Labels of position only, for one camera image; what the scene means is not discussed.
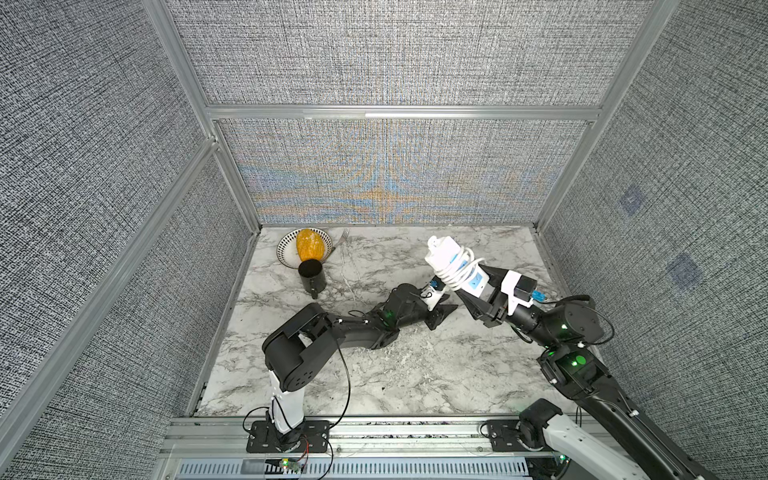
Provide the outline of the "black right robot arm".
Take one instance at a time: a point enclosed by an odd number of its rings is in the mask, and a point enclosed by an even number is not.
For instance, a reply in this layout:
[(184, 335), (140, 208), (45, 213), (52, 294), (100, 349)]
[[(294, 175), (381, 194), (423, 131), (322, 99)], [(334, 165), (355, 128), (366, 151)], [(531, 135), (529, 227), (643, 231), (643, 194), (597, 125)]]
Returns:
[(713, 473), (671, 440), (624, 392), (590, 346), (603, 335), (591, 298), (576, 295), (538, 307), (534, 279), (479, 262), (461, 268), (448, 286), (470, 315), (487, 327), (510, 325), (542, 347), (537, 363), (545, 379), (597, 421), (617, 442), (612, 448), (540, 399), (518, 417), (516, 440), (550, 448), (598, 479), (711, 479)]

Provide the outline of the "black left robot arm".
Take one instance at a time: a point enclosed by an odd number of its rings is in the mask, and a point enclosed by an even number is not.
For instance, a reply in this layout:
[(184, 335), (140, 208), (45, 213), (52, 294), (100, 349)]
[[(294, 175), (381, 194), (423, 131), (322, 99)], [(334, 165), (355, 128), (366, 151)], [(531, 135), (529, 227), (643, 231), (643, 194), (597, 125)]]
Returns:
[(458, 309), (447, 299), (431, 285), (403, 283), (367, 312), (337, 315), (317, 303), (299, 310), (262, 344), (271, 388), (268, 418), (277, 432), (289, 438), (299, 435), (305, 421), (304, 390), (334, 354), (345, 348), (385, 348), (415, 324), (434, 330)]

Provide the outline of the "white blue power strip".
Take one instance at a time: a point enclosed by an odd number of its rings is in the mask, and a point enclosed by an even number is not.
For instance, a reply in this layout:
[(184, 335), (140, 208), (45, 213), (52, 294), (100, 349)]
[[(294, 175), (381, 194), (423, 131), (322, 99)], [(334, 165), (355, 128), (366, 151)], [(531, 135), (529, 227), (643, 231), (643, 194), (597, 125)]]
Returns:
[(479, 267), (483, 258), (476, 257), (470, 248), (461, 246), (450, 236), (432, 236), (427, 246), (425, 261), (448, 291), (480, 297), (489, 280), (488, 274)]

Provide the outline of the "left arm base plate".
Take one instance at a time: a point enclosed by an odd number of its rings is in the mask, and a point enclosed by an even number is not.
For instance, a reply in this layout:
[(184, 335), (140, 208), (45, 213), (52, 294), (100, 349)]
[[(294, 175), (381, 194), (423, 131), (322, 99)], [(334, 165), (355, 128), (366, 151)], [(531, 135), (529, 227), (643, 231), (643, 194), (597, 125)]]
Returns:
[(297, 429), (281, 433), (270, 421), (251, 423), (246, 444), (250, 454), (326, 453), (328, 451), (329, 421), (305, 420)]

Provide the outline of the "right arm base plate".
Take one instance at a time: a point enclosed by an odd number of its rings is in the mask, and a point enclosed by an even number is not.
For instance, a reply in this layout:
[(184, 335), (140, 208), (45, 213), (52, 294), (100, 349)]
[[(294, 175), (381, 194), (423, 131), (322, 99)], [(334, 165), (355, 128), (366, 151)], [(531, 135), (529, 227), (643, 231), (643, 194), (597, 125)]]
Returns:
[(490, 442), (493, 452), (554, 452), (544, 440), (543, 429), (527, 420), (489, 420), (478, 431)]

